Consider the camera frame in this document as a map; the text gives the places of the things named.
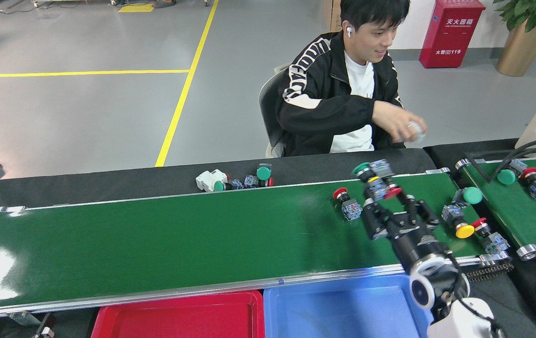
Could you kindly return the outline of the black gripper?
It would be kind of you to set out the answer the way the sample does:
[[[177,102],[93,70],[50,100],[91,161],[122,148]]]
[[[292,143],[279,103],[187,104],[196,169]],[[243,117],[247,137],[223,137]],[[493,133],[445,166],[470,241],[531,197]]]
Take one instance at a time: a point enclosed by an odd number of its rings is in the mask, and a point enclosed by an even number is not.
[[[400,192],[397,199],[404,206],[409,222],[396,225],[395,215],[373,198],[362,206],[361,219],[371,240],[388,238],[397,259],[408,275],[431,275],[445,265],[444,248],[431,230],[440,224],[440,217],[424,200]]]

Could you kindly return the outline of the person's right hand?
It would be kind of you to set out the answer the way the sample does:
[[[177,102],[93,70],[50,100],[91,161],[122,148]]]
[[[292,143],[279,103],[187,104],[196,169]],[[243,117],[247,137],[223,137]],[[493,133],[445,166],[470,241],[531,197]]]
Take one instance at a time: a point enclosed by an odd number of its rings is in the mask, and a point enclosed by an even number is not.
[[[419,134],[416,125],[423,134],[427,134],[427,124],[416,114],[393,105],[392,103],[375,101],[373,105],[374,124],[388,133],[395,142],[413,142]]]

